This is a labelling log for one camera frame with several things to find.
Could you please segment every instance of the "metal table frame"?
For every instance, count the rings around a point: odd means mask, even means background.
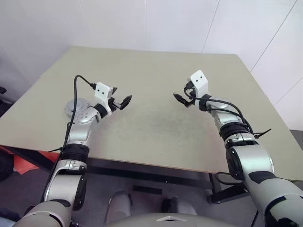
[[[3,146],[3,147],[8,149],[15,155],[20,156],[26,161],[34,164],[35,166],[47,172],[50,172],[53,167],[54,162],[49,160],[47,157],[43,156],[42,154],[40,154],[38,151],[22,149],[22,148],[13,148],[8,146]],[[212,190],[212,194],[207,197],[207,201],[209,203],[220,204],[222,202],[227,202],[250,195],[249,192],[244,188],[244,186],[231,186],[227,189],[222,190],[220,183],[215,178],[215,175],[211,173],[209,173],[209,181],[208,181],[202,179],[196,180],[196,179],[188,179],[183,177],[141,173],[136,171],[102,167],[98,165],[98,159],[96,158],[89,158],[87,164],[88,164],[87,172],[92,174],[120,176],[120,177],[133,178],[139,180],[180,184],[180,185],[197,187],[201,189],[209,189]]]

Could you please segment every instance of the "red object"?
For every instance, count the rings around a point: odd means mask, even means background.
[[[10,150],[0,146],[0,149],[3,151],[6,151],[9,154],[14,154],[10,152]],[[53,162],[57,159],[58,154],[57,153],[49,153],[45,151],[39,151],[39,153],[48,159],[52,160]],[[17,171],[20,174],[24,174],[32,169],[38,169],[39,167],[36,167],[34,164],[24,160],[23,158],[19,157],[18,155],[14,155],[14,167],[15,171]]]

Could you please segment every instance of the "wire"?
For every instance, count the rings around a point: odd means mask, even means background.
[[[231,114],[234,114],[234,115],[240,117],[240,115],[238,113],[236,113],[234,111],[231,111],[231,110],[225,110],[225,109],[221,109],[221,108],[213,109],[213,108],[209,107],[208,111],[211,111],[211,110],[225,111],[225,112],[229,112]],[[256,134],[256,133],[253,132],[252,127],[250,126],[250,124],[248,123],[248,121],[245,118],[244,118],[244,123],[247,124],[247,127],[248,127],[249,131],[251,132],[251,134]]]
[[[70,134],[70,132],[71,132],[71,126],[72,126],[73,121],[74,121],[74,118],[75,118],[76,107],[77,107],[77,79],[78,79],[78,78],[83,79],[83,80],[84,80],[86,83],[88,83],[92,88],[94,88],[94,87],[96,88],[95,84],[89,83],[83,76],[81,76],[81,75],[75,76],[75,78],[74,78],[74,107],[73,107],[73,110],[72,110],[71,121],[68,122],[67,125],[66,125],[66,133],[65,133],[65,138],[64,138],[63,146],[62,146],[62,148],[61,148],[61,150],[60,150],[60,153],[59,153],[57,159],[55,160],[55,162],[54,162],[54,164],[53,164],[53,167],[52,167],[52,169],[51,169],[51,172],[50,172],[50,174],[49,174],[49,176],[48,176],[48,178],[47,178],[47,181],[46,181],[46,183],[45,183],[45,187],[44,187],[43,194],[42,194],[42,197],[41,197],[40,202],[43,202],[43,201],[44,201],[44,195],[45,195],[45,191],[46,191],[46,189],[47,189],[48,183],[50,182],[50,180],[51,180],[51,178],[52,178],[52,176],[53,176],[53,173],[54,173],[54,171],[55,171],[55,168],[56,168],[56,166],[57,166],[57,164],[58,164],[58,161],[59,161],[59,159],[60,159],[60,157],[61,157],[62,152],[64,151],[64,148],[65,148],[65,146],[66,146],[66,143],[67,143],[69,134]]]
[[[197,97],[194,97],[194,96],[189,95],[189,94],[186,92],[186,88],[184,88],[184,94],[185,94],[187,97],[189,97],[190,99],[195,99],[195,100],[207,100],[207,101],[210,101],[210,102],[224,103],[224,104],[230,105],[230,106],[232,106],[233,108],[235,108],[235,109],[238,111],[239,116],[240,116],[240,118],[242,119],[242,122],[243,122],[243,123],[245,122],[245,121],[244,121],[245,119],[244,119],[244,117],[243,117],[243,114],[242,114],[241,110],[240,110],[236,105],[234,105],[234,104],[232,104],[232,103],[225,102],[225,101],[223,101],[223,100],[217,100],[217,99],[197,98]]]
[[[258,214],[259,214],[259,211],[257,210],[257,211],[256,211],[256,214],[255,214],[255,217],[254,217],[254,219],[253,219],[253,221],[252,221],[250,227],[253,227],[253,226],[255,225],[256,220],[257,220],[257,217],[258,217]]]
[[[217,172],[217,173],[215,173],[214,176],[217,179],[217,181],[219,181],[220,183],[225,184],[225,185],[243,186],[243,183],[224,182],[224,181],[220,180],[220,178],[219,178],[220,174],[229,175],[230,176],[229,173],[225,173],[225,172]]]

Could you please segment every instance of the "black cable tie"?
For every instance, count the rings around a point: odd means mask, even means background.
[[[57,148],[57,149],[55,149],[55,150],[50,150],[50,151],[48,151],[48,152],[54,152],[54,151],[57,151],[57,150],[62,150],[62,147],[59,147],[59,148]]]
[[[268,133],[270,130],[271,130],[271,129],[268,129],[268,130],[266,130],[265,132],[263,132],[263,133],[261,133],[261,134],[259,134],[259,135],[254,135],[254,137],[255,137],[256,139],[259,139],[261,136],[263,136],[264,134]]]

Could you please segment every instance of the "table leg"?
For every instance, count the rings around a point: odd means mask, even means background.
[[[50,172],[53,167],[53,161],[49,160],[47,157],[41,155],[36,150],[27,150],[22,148],[13,148],[4,146],[7,150],[11,151],[15,155],[20,156],[21,158],[29,161],[30,163],[34,164],[35,166]]]

